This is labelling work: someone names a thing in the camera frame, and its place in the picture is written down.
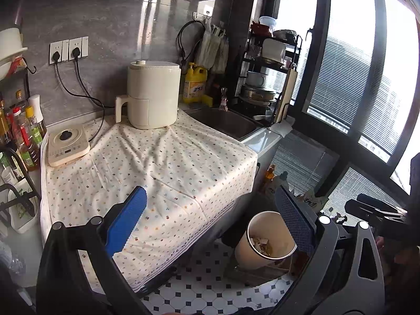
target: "gray wall tile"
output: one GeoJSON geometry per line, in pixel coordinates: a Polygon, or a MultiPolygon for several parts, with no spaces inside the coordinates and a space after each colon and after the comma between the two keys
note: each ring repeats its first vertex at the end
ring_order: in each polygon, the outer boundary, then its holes
{"type": "MultiPolygon", "coordinates": [[[[29,83],[31,93],[41,95],[45,122],[52,124],[97,109],[89,100],[72,97],[62,89],[54,66],[48,64],[51,42],[89,36],[89,56],[79,62],[81,76],[94,97],[113,105],[115,96],[127,91],[131,61],[179,62],[176,35],[192,20],[199,1],[203,0],[24,0],[22,33],[24,46],[29,48],[25,57],[38,69],[29,83]]],[[[232,0],[216,0],[212,22],[227,25],[231,6],[232,0]]],[[[250,12],[244,14],[248,20],[238,22],[238,27],[249,22],[250,12]]],[[[201,31],[198,24],[185,29],[182,41],[187,53],[201,31]]],[[[60,74],[70,91],[82,93],[74,65],[74,61],[59,64],[60,74]]]]}

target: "white air fryer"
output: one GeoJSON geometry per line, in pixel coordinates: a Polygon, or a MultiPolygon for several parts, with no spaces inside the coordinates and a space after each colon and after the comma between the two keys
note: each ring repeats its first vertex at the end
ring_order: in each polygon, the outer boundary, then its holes
{"type": "Polygon", "coordinates": [[[121,122],[121,107],[127,103],[129,121],[137,129],[173,124],[177,117],[180,77],[179,65],[172,62],[132,62],[127,95],[115,98],[115,122],[121,122]]]}

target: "wall hook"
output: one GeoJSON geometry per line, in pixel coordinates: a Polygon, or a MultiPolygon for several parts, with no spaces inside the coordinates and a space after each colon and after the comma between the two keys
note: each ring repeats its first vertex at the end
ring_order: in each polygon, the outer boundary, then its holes
{"type": "Polygon", "coordinates": [[[27,65],[27,69],[30,73],[34,74],[36,72],[36,66],[34,65],[34,71],[32,72],[31,69],[29,68],[28,62],[26,61],[25,57],[22,57],[22,59],[24,60],[25,64],[27,65]]]}

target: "window frame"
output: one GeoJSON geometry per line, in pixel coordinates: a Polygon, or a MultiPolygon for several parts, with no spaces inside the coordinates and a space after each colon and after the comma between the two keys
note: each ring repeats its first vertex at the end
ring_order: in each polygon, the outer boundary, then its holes
{"type": "MultiPolygon", "coordinates": [[[[375,0],[375,41],[372,52],[372,62],[368,74],[366,88],[356,112],[356,116],[345,134],[329,124],[311,116],[306,112],[325,51],[330,18],[331,0],[317,0],[316,16],[312,31],[312,42],[309,48],[306,67],[303,72],[300,89],[294,105],[289,105],[288,114],[295,119],[293,128],[304,135],[314,139],[326,148],[339,155],[339,159],[325,177],[323,182],[316,187],[316,195],[327,195],[339,183],[349,166],[356,167],[369,175],[371,181],[377,183],[390,197],[406,205],[409,195],[391,179],[391,175],[398,165],[417,122],[420,110],[420,73],[417,75],[412,105],[402,134],[398,140],[388,162],[384,162],[367,148],[358,143],[362,133],[358,130],[369,112],[368,97],[378,88],[381,81],[385,51],[386,51],[386,8],[385,0],[375,0]]],[[[417,22],[417,32],[420,39],[420,25],[417,22]]]]}

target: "faucet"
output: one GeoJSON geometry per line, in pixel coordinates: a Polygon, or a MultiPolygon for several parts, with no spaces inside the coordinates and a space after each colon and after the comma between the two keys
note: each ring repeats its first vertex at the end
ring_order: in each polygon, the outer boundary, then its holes
{"type": "Polygon", "coordinates": [[[221,88],[220,89],[220,91],[222,93],[222,100],[220,102],[219,110],[222,110],[222,111],[228,111],[228,106],[227,106],[228,98],[226,97],[227,90],[228,90],[228,88],[221,88]]]}

